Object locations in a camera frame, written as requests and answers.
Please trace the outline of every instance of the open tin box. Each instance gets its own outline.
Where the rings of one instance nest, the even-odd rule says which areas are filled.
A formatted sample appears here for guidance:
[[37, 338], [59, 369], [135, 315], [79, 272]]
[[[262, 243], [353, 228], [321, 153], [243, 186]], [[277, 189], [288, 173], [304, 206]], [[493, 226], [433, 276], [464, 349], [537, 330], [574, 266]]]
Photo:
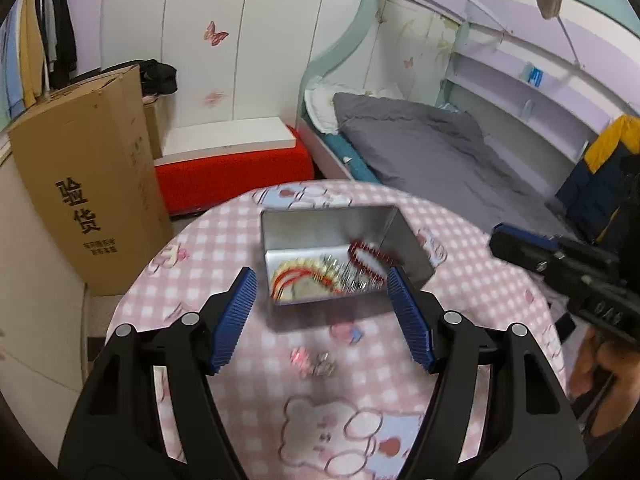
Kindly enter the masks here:
[[[260, 220], [270, 291], [274, 273], [282, 263], [297, 258], [319, 261], [323, 256], [332, 256], [348, 264], [348, 250], [354, 240], [361, 240], [400, 262], [418, 289], [434, 274], [428, 254], [396, 206], [267, 209], [261, 213]], [[363, 260], [386, 276], [387, 268], [372, 258]], [[275, 330], [337, 324], [392, 310], [386, 286], [320, 298], [270, 298], [269, 304], [269, 324]]]

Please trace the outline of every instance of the cardboard box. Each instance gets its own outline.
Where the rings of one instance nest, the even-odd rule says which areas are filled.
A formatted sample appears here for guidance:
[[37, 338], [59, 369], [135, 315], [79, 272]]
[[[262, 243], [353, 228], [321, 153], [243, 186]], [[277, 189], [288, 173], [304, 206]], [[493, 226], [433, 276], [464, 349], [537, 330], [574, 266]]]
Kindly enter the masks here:
[[172, 237], [138, 67], [52, 94], [9, 138], [36, 211], [91, 293], [126, 292]]
[[162, 144], [169, 128], [168, 103], [166, 96], [159, 96], [154, 102], [144, 105], [146, 130], [149, 132], [151, 156], [162, 157]]

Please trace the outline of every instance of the gray blanket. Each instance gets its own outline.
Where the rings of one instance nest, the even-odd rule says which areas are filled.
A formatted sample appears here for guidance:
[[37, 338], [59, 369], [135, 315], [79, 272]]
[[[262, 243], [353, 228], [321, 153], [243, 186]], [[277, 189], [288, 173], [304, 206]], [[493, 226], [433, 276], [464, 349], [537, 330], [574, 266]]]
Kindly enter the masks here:
[[340, 131], [383, 184], [444, 206], [485, 232], [508, 222], [543, 235], [568, 233], [485, 145], [470, 115], [345, 93], [334, 104]]

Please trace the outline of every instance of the checkered tablecloth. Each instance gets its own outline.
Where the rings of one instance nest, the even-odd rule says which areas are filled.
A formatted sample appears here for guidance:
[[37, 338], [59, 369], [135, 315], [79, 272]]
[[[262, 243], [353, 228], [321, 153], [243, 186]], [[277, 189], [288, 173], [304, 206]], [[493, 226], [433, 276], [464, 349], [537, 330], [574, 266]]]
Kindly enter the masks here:
[[[108, 335], [121, 323], [139, 332], [167, 326], [227, 290], [242, 266], [256, 271], [261, 291], [236, 352], [209, 378], [226, 432], [252, 480], [395, 478], [430, 402], [435, 378], [412, 362], [393, 313], [332, 329], [275, 333], [265, 325], [260, 211], [349, 204], [396, 204], [436, 266], [424, 290], [478, 325], [504, 330], [524, 323], [566, 383], [545, 298], [526, 273], [492, 258], [488, 235], [469, 222], [373, 184], [315, 181], [248, 192], [204, 213], [149, 263], [118, 304]], [[329, 352], [337, 363], [334, 375], [301, 378], [289, 359], [296, 347], [312, 355]], [[481, 367], [460, 460], [478, 452], [487, 392], [488, 371]], [[167, 451], [184, 460], [162, 368], [156, 370], [156, 393]]]

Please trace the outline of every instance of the bracelet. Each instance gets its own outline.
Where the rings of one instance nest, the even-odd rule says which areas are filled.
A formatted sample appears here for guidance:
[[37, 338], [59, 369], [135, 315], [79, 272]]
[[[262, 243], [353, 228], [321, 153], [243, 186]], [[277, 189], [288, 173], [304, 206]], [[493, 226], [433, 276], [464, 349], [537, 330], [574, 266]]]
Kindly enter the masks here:
[[284, 262], [278, 267], [274, 276], [271, 297], [276, 300], [280, 299], [288, 286], [306, 277], [312, 278], [331, 292], [340, 293], [335, 283], [335, 273], [315, 260], [298, 258], [291, 262]]
[[389, 256], [388, 254], [385, 254], [367, 245], [362, 240], [354, 240], [349, 245], [348, 253], [349, 253], [350, 262], [355, 267], [357, 267], [362, 272], [364, 272], [367, 276], [370, 276], [376, 282], [380, 282], [380, 283], [386, 282], [386, 278], [384, 276], [381, 276], [379, 273], [375, 272], [370, 267], [367, 267], [366, 264], [364, 264], [364, 262], [358, 257], [358, 254], [357, 254], [358, 250], [362, 250], [366, 253], [369, 253], [377, 261], [381, 262], [382, 264], [386, 264], [388, 267], [393, 267], [398, 261], [395, 258]]

